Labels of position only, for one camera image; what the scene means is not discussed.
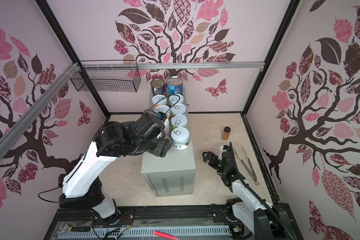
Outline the dark label tin can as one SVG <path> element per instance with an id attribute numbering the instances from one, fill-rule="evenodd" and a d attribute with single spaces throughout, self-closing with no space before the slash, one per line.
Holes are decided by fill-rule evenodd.
<path id="1" fill-rule="evenodd" d="M 164 80 L 154 79 L 151 81 L 150 85 L 153 96 L 157 96 L 157 95 L 165 96 L 167 94 L 166 83 Z"/>

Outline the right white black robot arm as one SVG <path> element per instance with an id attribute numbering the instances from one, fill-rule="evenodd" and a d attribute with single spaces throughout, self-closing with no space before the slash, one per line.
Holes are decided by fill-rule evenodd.
<path id="1" fill-rule="evenodd" d="M 217 171 L 224 185 L 238 200 L 229 200 L 229 219 L 239 220 L 256 240 L 297 240 L 287 211 L 261 198 L 240 173 L 235 154 L 223 152 L 218 157 L 212 152 L 203 153 L 203 161 Z"/>

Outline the pink label tin can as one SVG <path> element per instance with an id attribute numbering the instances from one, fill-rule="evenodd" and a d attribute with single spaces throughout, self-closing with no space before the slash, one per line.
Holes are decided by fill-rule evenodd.
<path id="1" fill-rule="evenodd" d="M 170 120 L 165 119 L 164 125 L 165 125 L 164 131 L 165 131 L 165 134 L 166 134 L 165 138 L 168 138 L 170 136 Z"/>

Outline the patterned can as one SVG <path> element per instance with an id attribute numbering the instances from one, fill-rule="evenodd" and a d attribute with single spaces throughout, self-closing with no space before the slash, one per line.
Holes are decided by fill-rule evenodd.
<path id="1" fill-rule="evenodd" d="M 184 102 L 183 95 L 173 94 L 169 96 L 169 103 L 171 107 L 176 104 L 182 104 L 183 102 Z"/>

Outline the blue label tin can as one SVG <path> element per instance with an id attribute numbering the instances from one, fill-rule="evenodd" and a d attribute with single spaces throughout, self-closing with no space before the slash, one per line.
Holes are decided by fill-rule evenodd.
<path id="1" fill-rule="evenodd" d="M 171 76 L 167 79 L 167 90 L 169 95 L 183 94 L 183 78 L 179 76 Z"/>

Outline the orange label can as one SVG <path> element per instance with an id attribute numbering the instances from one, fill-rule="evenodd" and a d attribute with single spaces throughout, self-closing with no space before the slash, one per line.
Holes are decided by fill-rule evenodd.
<path id="1" fill-rule="evenodd" d="M 167 106 L 167 97 L 164 95 L 155 95 L 152 97 L 153 109 L 158 106 Z"/>

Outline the white can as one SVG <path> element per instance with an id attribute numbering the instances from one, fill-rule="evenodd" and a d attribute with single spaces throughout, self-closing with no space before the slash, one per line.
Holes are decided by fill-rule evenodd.
<path id="1" fill-rule="evenodd" d="M 183 127 L 175 128 L 171 132 L 171 138 L 173 146 L 177 150 L 185 150 L 189 145 L 190 132 L 188 129 Z"/>
<path id="2" fill-rule="evenodd" d="M 172 116 L 176 115 L 185 115 L 187 112 L 187 107 L 184 104 L 175 104 L 171 107 Z"/>

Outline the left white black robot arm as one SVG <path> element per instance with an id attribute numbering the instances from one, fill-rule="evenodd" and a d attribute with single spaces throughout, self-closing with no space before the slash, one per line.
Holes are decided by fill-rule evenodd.
<path id="1" fill-rule="evenodd" d="M 149 152 L 163 158 L 171 144 L 165 124 L 155 116 L 138 121 L 103 124 L 72 171 L 59 177 L 62 209 L 93 209 L 102 219 L 116 215 L 117 207 L 104 191 L 99 175 L 117 158 Z"/>

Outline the green label tin can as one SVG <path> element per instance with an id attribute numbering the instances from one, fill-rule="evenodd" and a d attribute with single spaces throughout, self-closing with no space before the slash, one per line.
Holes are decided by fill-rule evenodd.
<path id="1" fill-rule="evenodd" d="M 186 115 L 175 115 L 174 117 L 171 118 L 171 125 L 172 125 L 172 129 L 176 129 L 176 128 L 188 128 L 188 118 Z"/>

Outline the yellow label tin can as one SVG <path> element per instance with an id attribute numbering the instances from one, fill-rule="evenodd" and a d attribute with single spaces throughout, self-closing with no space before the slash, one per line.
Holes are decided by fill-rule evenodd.
<path id="1" fill-rule="evenodd" d="M 154 112 L 156 113 L 156 116 L 160 120 L 170 120 L 171 119 L 171 110 L 170 107 L 167 105 L 159 105 L 154 109 Z"/>

